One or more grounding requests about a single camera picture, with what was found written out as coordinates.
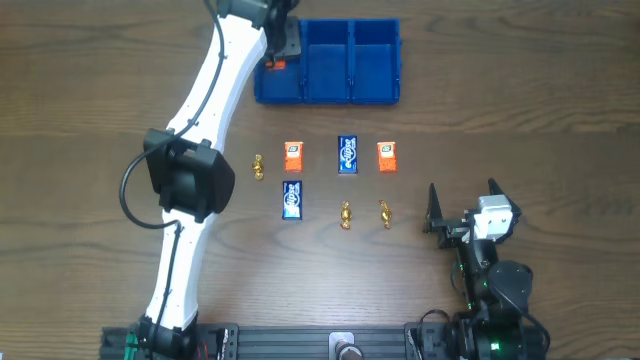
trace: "blue tray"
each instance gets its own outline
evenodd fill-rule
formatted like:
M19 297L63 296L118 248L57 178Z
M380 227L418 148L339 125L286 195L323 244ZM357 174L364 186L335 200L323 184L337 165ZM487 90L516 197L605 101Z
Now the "blue tray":
M281 70L259 64L263 104L395 104L400 98L398 19L300 20L302 54Z

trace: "wood grain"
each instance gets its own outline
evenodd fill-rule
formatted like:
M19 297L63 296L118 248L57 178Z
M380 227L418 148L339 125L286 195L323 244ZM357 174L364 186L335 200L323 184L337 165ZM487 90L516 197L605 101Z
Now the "wood grain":
M247 85L227 140L236 191L200 281L203 322L402 324L464 304L454 254L421 233L428 185L459 216L495 177L522 207L499 248L535 271L550 358L640 354L640 4L599 0L306 0L301 17L398 17L401 102L266 107ZM97 358L102 326L144 311L158 232L116 198L149 127L184 101L211 36L200 2L0 3L0 352ZM338 177L336 135L361 172ZM282 143L305 141L302 223L280 220ZM398 144L399 173L375 143ZM265 180L250 164L265 156ZM133 210L159 220L144 170ZM350 200L353 229L338 226ZM377 201L391 207L384 230Z

